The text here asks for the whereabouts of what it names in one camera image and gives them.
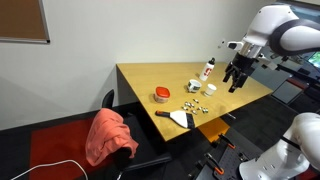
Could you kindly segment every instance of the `wooden table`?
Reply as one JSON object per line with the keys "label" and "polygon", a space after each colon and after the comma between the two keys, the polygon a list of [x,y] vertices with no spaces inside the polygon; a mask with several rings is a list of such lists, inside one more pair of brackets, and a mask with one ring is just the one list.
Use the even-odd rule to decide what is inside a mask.
{"label": "wooden table", "polygon": [[[209,78],[203,82],[199,77],[205,63],[128,63],[117,64],[137,98],[147,111],[155,126],[165,141],[179,136],[188,129],[182,128],[169,118],[158,117],[155,111],[162,110],[172,112],[182,110],[185,102],[191,102],[195,107],[208,108],[209,112],[203,114],[198,111],[193,115],[196,127],[218,118],[232,110],[244,106],[272,92],[252,78],[248,78],[242,88],[234,93],[229,93],[232,77],[228,83],[222,82],[225,76],[227,63],[216,63]],[[202,83],[197,93],[188,93],[186,86],[189,79],[196,79]],[[207,84],[212,83],[217,90],[211,97],[206,97],[203,92]],[[168,102],[160,104],[154,100],[154,92],[157,86],[163,86],[170,90]]]}

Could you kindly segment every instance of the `small white bottle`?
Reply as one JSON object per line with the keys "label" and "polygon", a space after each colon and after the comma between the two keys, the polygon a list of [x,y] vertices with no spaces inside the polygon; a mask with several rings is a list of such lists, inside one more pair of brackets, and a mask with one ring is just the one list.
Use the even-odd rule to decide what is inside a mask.
{"label": "small white bottle", "polygon": [[209,77],[212,69],[214,68],[214,63],[215,63],[215,59],[212,58],[209,62],[207,62],[207,64],[204,66],[203,70],[200,73],[199,78],[202,81],[206,81],[207,78]]}

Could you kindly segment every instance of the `red towel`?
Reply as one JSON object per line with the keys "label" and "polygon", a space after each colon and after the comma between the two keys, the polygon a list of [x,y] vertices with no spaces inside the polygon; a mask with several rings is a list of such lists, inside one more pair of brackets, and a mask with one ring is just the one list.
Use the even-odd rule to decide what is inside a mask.
{"label": "red towel", "polygon": [[133,158],[138,143],[131,138],[129,127],[123,124],[119,114],[102,108],[95,116],[87,137],[87,161],[96,166],[121,147],[131,148],[130,158]]}

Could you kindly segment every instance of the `office chair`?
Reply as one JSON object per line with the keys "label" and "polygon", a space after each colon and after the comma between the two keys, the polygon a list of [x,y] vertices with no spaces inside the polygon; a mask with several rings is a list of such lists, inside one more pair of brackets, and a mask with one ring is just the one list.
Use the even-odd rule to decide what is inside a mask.
{"label": "office chair", "polygon": [[[102,101],[102,108],[112,109],[113,99],[114,90],[112,89],[105,95]],[[171,154],[166,150],[165,143],[162,140],[160,142],[157,138],[151,139],[148,137],[135,115],[129,114],[128,117],[124,118],[123,123],[129,127],[131,137],[139,143],[139,146],[133,159],[129,158],[131,155],[130,148],[123,147],[112,154],[114,164],[120,172],[140,169],[172,160]]]}

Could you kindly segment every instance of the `red lid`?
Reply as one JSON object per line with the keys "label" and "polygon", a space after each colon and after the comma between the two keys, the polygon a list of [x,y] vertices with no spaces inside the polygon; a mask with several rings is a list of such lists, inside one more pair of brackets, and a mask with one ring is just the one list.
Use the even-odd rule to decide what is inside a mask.
{"label": "red lid", "polygon": [[169,89],[167,89],[165,87],[157,87],[156,88],[156,93],[157,93],[158,96],[163,97],[163,98],[170,97]]}

